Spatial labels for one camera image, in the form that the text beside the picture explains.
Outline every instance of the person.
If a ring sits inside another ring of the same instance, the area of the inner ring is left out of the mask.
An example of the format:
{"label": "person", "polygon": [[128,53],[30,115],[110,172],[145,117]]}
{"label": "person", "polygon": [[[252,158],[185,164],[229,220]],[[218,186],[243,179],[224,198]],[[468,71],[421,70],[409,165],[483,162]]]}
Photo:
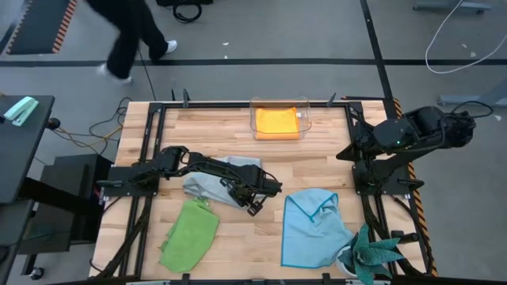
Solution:
{"label": "person", "polygon": [[155,24],[150,8],[144,0],[87,0],[90,7],[120,31],[106,63],[98,72],[113,76],[120,83],[130,83],[139,39],[149,48],[152,61],[176,50],[177,41],[166,41]]}

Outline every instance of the black pants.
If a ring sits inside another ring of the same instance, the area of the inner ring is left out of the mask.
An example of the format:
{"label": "black pants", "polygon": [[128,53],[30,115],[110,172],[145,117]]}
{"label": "black pants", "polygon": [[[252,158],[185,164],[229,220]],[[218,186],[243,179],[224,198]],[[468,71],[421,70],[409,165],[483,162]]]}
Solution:
{"label": "black pants", "polygon": [[88,0],[97,13],[120,30],[108,57],[108,70],[127,78],[134,64],[139,39],[150,48],[150,59],[158,60],[167,51],[167,42],[158,30],[144,0]]}

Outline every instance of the succulent plant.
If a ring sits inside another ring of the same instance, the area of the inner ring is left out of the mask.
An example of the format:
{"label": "succulent plant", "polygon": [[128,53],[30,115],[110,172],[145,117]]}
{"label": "succulent plant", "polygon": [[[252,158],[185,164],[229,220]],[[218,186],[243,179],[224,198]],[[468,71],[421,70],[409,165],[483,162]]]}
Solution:
{"label": "succulent plant", "polygon": [[392,251],[398,244],[399,238],[370,242],[368,230],[368,225],[364,224],[351,240],[350,249],[345,250],[338,259],[348,268],[353,268],[357,278],[365,285],[373,285],[373,274],[392,278],[390,272],[382,264],[405,257]]}

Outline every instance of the shoe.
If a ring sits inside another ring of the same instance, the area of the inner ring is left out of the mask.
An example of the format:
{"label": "shoe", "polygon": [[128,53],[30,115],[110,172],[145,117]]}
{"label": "shoe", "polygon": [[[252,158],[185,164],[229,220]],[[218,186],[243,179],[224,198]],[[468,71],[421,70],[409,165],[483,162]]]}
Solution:
{"label": "shoe", "polygon": [[170,40],[167,42],[167,51],[166,54],[169,54],[173,51],[176,51],[177,48],[177,41],[176,40]]}
{"label": "shoe", "polygon": [[99,75],[102,75],[104,77],[111,78],[114,82],[121,85],[127,85],[132,83],[132,76],[128,76],[127,78],[118,78],[116,75],[112,74],[108,70],[108,67],[105,65],[105,63],[103,63],[98,67],[97,73],[99,73]]}

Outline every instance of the gray floor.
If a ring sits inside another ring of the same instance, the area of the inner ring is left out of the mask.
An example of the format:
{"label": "gray floor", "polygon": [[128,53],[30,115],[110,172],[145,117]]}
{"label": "gray floor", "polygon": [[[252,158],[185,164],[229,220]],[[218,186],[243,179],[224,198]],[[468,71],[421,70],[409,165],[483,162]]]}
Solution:
{"label": "gray floor", "polygon": [[[180,46],[172,59],[373,59],[373,52],[357,0],[215,0],[204,7],[193,25],[177,23],[169,10],[147,0],[160,29]],[[482,16],[457,14],[435,43],[432,59],[477,59],[505,35],[507,2]],[[445,13],[415,12],[408,0],[369,0],[372,19],[385,59],[423,59]],[[21,0],[0,2],[0,34],[17,16]],[[83,2],[71,22],[62,51],[56,55],[0,55],[0,61],[102,60],[114,41],[115,30]],[[144,58],[146,47],[141,47]],[[494,58],[507,59],[507,45]],[[439,66],[436,69],[453,66]],[[339,96],[382,97],[375,66],[149,66],[159,100],[169,100],[172,88],[186,88],[193,100],[251,97],[326,99]],[[0,68],[0,91],[9,95],[56,97],[54,116],[68,131],[87,132],[89,125],[108,119],[122,97],[152,100],[147,76],[134,67],[132,86],[114,85],[92,67]],[[424,66],[388,66],[393,94],[408,111],[434,105],[442,94],[482,94],[507,76],[507,66],[478,66],[450,75],[430,73]],[[470,108],[472,112],[479,109]],[[507,110],[478,120],[475,137],[462,149],[438,150],[415,162],[430,237],[442,276],[507,280],[507,200],[504,174],[507,154]],[[104,134],[116,123],[97,131]],[[51,164],[56,156],[88,153],[46,131],[36,156]],[[115,158],[110,146],[105,156]],[[29,175],[38,178],[35,161]],[[92,245],[75,246],[68,253],[40,255],[36,265],[46,268],[37,282],[19,276],[24,257],[17,258],[9,284],[46,284],[84,279]]]}

